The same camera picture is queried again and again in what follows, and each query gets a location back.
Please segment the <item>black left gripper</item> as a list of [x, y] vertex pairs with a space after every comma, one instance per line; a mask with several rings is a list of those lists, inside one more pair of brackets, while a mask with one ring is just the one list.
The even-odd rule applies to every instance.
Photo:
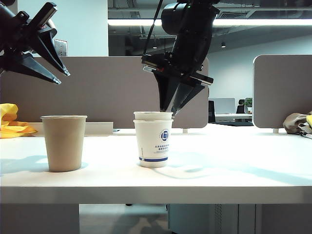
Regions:
[[[54, 48], [52, 38], [57, 30], [51, 17], [57, 11], [57, 5], [46, 2], [33, 18], [25, 11], [13, 13], [9, 6], [12, 1], [0, 3], [0, 51], [4, 53], [22, 53], [34, 50], [54, 68], [66, 76], [70, 73]], [[0, 57], [1, 69], [23, 75], [37, 77], [57, 85], [61, 81], [27, 54], [5, 55]]]

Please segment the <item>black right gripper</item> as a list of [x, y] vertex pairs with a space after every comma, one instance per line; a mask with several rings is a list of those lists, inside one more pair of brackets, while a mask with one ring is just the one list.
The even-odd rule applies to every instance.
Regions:
[[180, 34], [176, 37], [172, 51], [142, 55], [141, 62], [152, 68], [157, 80], [161, 112], [172, 112], [172, 116], [176, 116], [189, 101], [205, 89], [205, 86], [200, 84], [192, 87], [180, 81], [205, 85], [213, 83], [213, 78], [199, 73], [203, 68], [211, 39], [211, 34]]

